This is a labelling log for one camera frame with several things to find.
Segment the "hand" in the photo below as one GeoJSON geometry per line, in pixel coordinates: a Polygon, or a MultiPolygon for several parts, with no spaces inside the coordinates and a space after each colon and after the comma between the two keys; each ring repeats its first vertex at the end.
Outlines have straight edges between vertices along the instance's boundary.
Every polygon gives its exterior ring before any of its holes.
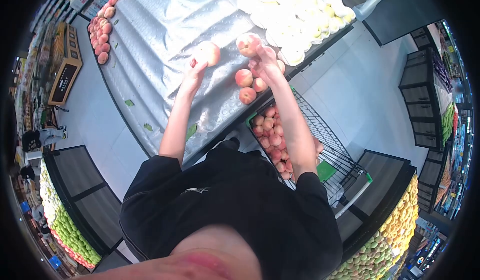
{"type": "Polygon", "coordinates": [[[186,66],[186,71],[180,85],[179,92],[195,96],[196,92],[202,84],[205,75],[205,68],[208,66],[208,61],[197,62],[195,58],[191,58],[189,64],[186,66]]]}
{"type": "Polygon", "coordinates": [[[261,77],[268,86],[286,81],[277,63],[275,51],[263,45],[257,46],[257,55],[250,60],[249,67],[255,77],[261,77]]]}

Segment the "person's mouth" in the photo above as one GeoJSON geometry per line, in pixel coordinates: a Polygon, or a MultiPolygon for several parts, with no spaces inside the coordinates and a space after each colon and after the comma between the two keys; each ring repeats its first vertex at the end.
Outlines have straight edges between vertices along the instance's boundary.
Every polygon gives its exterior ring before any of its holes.
{"type": "Polygon", "coordinates": [[[228,280],[232,279],[231,273],[229,272],[225,263],[221,259],[219,259],[218,257],[210,253],[201,252],[201,251],[193,252],[178,258],[177,261],[193,263],[215,272],[222,278],[225,278],[228,280]]]}

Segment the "sign board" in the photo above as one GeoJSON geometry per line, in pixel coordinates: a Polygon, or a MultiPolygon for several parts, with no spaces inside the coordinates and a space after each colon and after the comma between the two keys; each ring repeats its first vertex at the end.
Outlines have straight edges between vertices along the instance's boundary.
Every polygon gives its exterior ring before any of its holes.
{"type": "Polygon", "coordinates": [[[53,82],[49,105],[63,105],[67,101],[68,93],[82,67],[82,59],[78,49],[77,31],[74,26],[65,24],[63,42],[63,61],[53,82]]]}

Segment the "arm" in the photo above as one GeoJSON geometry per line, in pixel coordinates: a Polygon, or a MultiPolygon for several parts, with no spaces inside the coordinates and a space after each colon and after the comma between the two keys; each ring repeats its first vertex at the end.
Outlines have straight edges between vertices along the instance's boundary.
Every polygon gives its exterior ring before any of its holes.
{"type": "Polygon", "coordinates": [[[287,80],[283,76],[277,63],[275,51],[266,46],[258,46],[257,54],[261,61],[255,67],[259,76],[270,86],[275,97],[285,143],[293,166],[293,173],[297,179],[304,172],[317,174],[314,140],[303,118],[287,80]]]}
{"type": "Polygon", "coordinates": [[[200,88],[208,62],[197,62],[194,67],[187,66],[178,90],[172,112],[160,142],[159,155],[177,158],[182,166],[183,153],[185,152],[185,138],[187,136],[187,123],[193,97],[200,88]]]}

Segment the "wire cart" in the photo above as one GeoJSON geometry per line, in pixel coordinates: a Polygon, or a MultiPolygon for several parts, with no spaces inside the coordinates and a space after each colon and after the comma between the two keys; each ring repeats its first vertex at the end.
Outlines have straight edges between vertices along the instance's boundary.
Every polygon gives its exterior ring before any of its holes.
{"type": "MultiPolygon", "coordinates": [[[[302,112],[303,117],[307,121],[307,125],[310,128],[310,132],[320,140],[324,145],[323,151],[319,154],[318,159],[320,164],[317,166],[317,170],[328,170],[327,178],[322,181],[323,186],[326,188],[328,203],[330,206],[336,206],[340,198],[357,180],[357,178],[365,174],[368,181],[365,185],[355,194],[355,196],[335,215],[335,218],[338,219],[357,199],[362,195],[365,189],[372,183],[372,178],[370,175],[356,163],[345,149],[343,144],[340,142],[338,137],[333,133],[332,129],[328,127],[327,123],[322,119],[322,117],[315,111],[315,109],[294,89],[291,88],[293,95],[299,105],[300,111],[302,112]]],[[[249,128],[251,134],[256,137],[255,133],[252,130],[253,127],[253,117],[257,114],[262,115],[271,104],[275,102],[275,99],[271,99],[266,104],[264,104],[257,112],[250,115],[246,124],[249,128]]],[[[263,148],[259,142],[260,147],[267,154],[265,148],[263,148]]],[[[281,181],[291,189],[295,189],[295,182],[292,179],[283,180],[279,174],[281,181]]]]}

